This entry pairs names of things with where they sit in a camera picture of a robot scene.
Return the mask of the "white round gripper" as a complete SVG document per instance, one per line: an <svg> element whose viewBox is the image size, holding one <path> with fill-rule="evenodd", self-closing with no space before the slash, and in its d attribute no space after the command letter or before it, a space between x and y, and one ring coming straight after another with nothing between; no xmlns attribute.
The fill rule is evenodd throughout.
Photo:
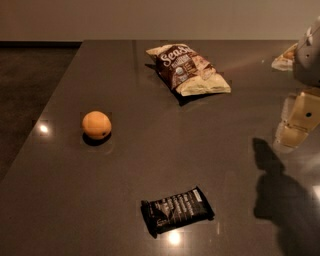
<svg viewBox="0 0 320 256"><path fill-rule="evenodd" d="M273 142L280 153L292 152L320 124L320 16L298 41L293 70L297 80L315 87L285 99Z"/></svg>

